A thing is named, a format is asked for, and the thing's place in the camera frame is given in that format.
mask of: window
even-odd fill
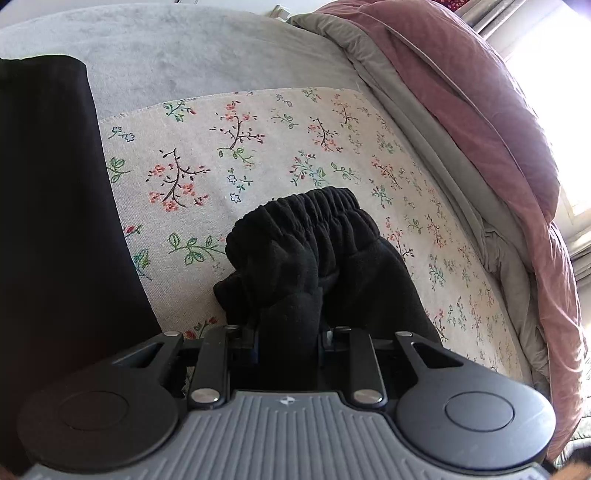
[[[552,144],[571,213],[591,208],[591,22],[566,5],[506,61]]]

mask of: pink blanket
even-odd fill
[[[408,88],[520,219],[535,271],[540,322],[548,344],[557,419],[548,458],[554,459],[582,416],[586,341],[569,254],[551,222],[558,200],[556,165],[535,114],[493,49],[440,5],[426,0],[338,0],[318,12],[354,23],[376,42]],[[387,27],[426,53],[472,104]],[[509,85],[506,97],[514,104],[511,109],[490,113],[495,102],[503,103],[505,99],[504,90],[492,98],[491,91],[498,90],[499,85]]]

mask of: gray fabric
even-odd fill
[[[350,88],[379,105],[337,45],[248,12],[105,5],[0,30],[0,57],[40,54],[86,63],[99,118],[179,98],[299,86]]]
[[[416,153],[444,190],[485,269],[500,281],[508,316],[539,390],[547,391],[548,350],[541,333],[531,260],[521,227],[506,204],[484,182],[445,129],[408,90],[389,60],[358,27],[326,14],[291,17],[290,23],[343,47]]]

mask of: black fabric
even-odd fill
[[[262,363],[301,369],[321,321],[440,343],[400,254],[348,189],[269,202],[238,220],[226,241],[236,273],[213,290],[229,323],[258,326]]]
[[[0,463],[32,392],[160,332],[112,196],[85,65],[0,60]]]

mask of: curtain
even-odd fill
[[[481,37],[488,38],[525,2],[526,0],[469,0],[456,10],[456,15]]]
[[[574,278],[581,288],[591,283],[591,227],[570,240],[568,247]]]

